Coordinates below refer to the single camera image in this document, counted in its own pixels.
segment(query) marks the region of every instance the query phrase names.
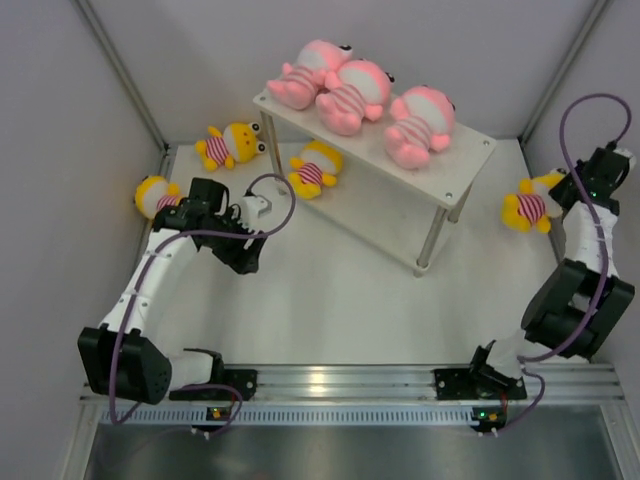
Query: gray floor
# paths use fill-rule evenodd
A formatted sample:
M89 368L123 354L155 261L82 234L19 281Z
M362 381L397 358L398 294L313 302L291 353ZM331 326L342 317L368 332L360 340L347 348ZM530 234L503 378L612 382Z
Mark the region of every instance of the gray floor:
M86 480L621 478L600 410L540 408L503 437L424 427L239 427L205 441L186 429L101 426ZM146 447L131 453L139 445ZM96 461L114 465L106 470Z

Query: striped shirt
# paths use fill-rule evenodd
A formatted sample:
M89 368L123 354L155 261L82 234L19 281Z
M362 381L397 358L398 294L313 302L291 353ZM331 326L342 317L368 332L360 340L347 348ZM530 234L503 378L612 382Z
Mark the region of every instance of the striped shirt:
M353 85L344 84L335 90L331 90L329 95L332 95L336 101L336 107L339 112L355 113L360 118L364 117L364 109L367 106L367 102L360 91Z
M394 126L402 132L407 142L429 150L433 131L423 118L410 115L402 120L398 120Z
M322 185L322 170L315 163L305 163L298 170L298 174L304 184Z
M180 203L180 200L182 200L182 197L180 195L163 195L162 197L160 197L160 200L158 200L158 203L156 204L156 211L159 212L167 205L178 205Z
M538 220L546 213L544 200L535 193L518 193L518 214L531 222L531 225L538 223Z
M315 97L318 93L318 85L313 81L313 70L302 65L296 65L289 73L282 77L285 82L293 82L301 85Z
M229 155L229 149L224 143L222 137L211 137L207 139L207 157L216 162L216 165L222 165Z

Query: pink stuffed frog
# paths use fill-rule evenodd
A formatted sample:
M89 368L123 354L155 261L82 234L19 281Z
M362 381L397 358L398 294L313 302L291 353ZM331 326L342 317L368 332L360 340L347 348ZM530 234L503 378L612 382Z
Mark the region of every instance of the pink stuffed frog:
M451 143L455 107L439 90L413 87L391 104L396 122L384 132L385 148L403 168L429 163L429 150L440 152Z
M314 40L305 45L295 65L282 66L282 76L269 80L267 90L283 105L304 110L315 100L327 73L338 70L351 55L349 45L337 47L324 40Z
M338 135L356 134L363 118L375 122L382 117L394 81L393 76L364 59L329 72L324 84L330 91L316 97L322 123Z

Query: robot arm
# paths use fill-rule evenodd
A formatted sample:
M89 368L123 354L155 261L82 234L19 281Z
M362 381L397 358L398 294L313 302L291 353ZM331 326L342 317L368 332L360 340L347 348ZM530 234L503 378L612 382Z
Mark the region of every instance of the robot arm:
M579 355L590 359L602 346L635 294L635 288L618 278L613 263L613 227L620 205L611 194L622 184L635 166L635 157L614 143L598 148L587 162L578 161L580 176L599 219L608 253L607 279L595 312L586 328L559 355ZM513 391L521 377L518 356L524 340L550 349L562 345L578 328L586 315L603 268L598 229L589 208L571 175L566 175L549 192L566 215L565 255L551 276L529 303L521 329L506 339L478 347L470 365L470 378L487 395Z
M116 376L119 398L157 404L168 391L185 385L222 382L224 366L219 354L185 349L179 357L168 357L151 339L155 338L158 323L182 272L202 247L210 248L218 259L239 274L258 270L258 257L266 238L245 240L189 235L173 240L156 252L167 239L187 231L260 233L251 226L271 211L271 203L247 192L239 204L229 206L228 197L224 185L196 178L188 197L178 206L166 206L156 214L145 252L124 292L99 327L85 328L78 339L94 392L108 393L112 353L125 318L128 323Z

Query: white wall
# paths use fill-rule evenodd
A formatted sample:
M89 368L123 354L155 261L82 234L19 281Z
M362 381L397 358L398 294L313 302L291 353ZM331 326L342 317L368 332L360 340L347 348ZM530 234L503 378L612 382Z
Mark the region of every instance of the white wall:
M617 0L586 46L553 108L527 149L535 174L562 163L558 125L564 109L579 96L609 92L622 96L636 115L623 145L640 156L640 2ZM596 146L615 138L624 111L608 100L577 107L569 119L567 144L574 159L588 158ZM621 202L614 230L614 261L620 277L640 288L640 169L633 171L616 197ZM600 358L612 361L640 425L640 299L636 298L603 346Z
M445 90L463 123L515 137L593 0L93 0L169 141L255 118L309 40L349 43L396 91Z
M76 339L130 273L133 190L159 157L71 2L0 2L0 65L0 477L48 479Z

